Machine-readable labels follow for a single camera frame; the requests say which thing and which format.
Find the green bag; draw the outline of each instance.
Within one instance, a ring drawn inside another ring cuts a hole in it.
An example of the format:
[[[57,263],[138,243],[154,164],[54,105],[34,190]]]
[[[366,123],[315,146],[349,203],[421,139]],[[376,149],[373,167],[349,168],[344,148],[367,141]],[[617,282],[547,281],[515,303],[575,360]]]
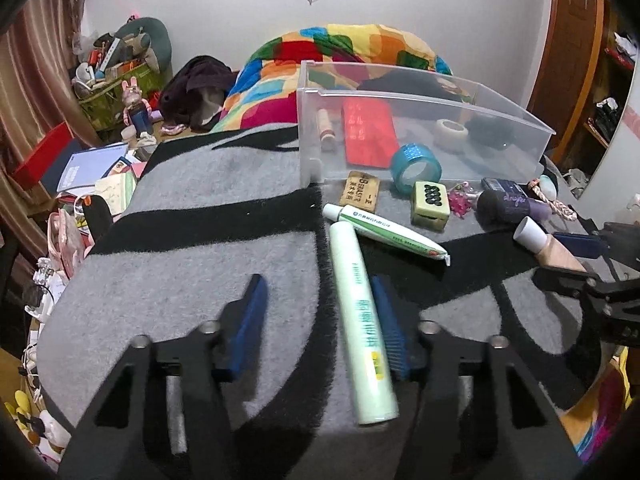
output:
[[[82,111],[97,132],[111,130],[123,122],[122,111],[122,82],[132,77],[138,80],[142,96],[146,99],[149,92],[161,91],[164,88],[162,74],[153,72],[146,63],[129,70],[119,78],[114,79],[108,86],[80,101]]]

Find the dark clothing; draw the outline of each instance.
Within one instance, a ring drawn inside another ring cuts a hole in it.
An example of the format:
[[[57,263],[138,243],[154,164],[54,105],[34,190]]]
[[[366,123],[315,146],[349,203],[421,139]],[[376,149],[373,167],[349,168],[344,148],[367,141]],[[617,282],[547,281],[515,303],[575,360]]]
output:
[[[201,128],[202,125],[198,124],[197,120],[202,106],[202,94],[199,89],[222,90],[226,96],[236,83],[237,76],[238,72],[231,72],[227,65],[214,57],[194,57],[162,90],[158,100],[162,116],[165,120],[176,124],[188,124],[191,127]]]

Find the green toothpaste tube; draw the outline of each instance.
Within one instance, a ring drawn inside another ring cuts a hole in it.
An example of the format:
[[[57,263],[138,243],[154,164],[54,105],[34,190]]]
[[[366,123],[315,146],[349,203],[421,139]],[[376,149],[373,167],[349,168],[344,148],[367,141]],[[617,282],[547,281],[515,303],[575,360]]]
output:
[[[380,216],[367,213],[351,205],[340,207],[335,204],[325,205],[322,209],[322,215],[333,222],[349,222],[358,234],[372,240],[433,260],[443,260],[447,267],[451,264],[451,257],[444,247],[411,229]]]

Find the brown curtain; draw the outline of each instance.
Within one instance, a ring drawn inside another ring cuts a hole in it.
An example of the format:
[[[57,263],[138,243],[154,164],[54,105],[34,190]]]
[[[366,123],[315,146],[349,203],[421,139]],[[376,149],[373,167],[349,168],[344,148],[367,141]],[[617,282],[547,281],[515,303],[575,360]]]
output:
[[[0,215],[32,261],[47,254],[47,243],[26,212],[47,195],[42,186],[23,192],[7,173],[63,121],[86,145],[100,143],[68,76],[77,64],[71,44],[74,32],[80,30],[83,9],[84,0],[28,0],[0,37]]]

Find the pink bag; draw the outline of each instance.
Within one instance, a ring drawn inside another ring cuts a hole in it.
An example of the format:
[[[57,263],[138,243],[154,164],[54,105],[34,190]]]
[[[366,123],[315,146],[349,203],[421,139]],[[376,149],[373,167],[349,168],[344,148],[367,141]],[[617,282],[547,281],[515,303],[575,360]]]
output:
[[[84,242],[76,220],[63,209],[49,216],[47,245],[54,269],[71,279],[84,260]]]

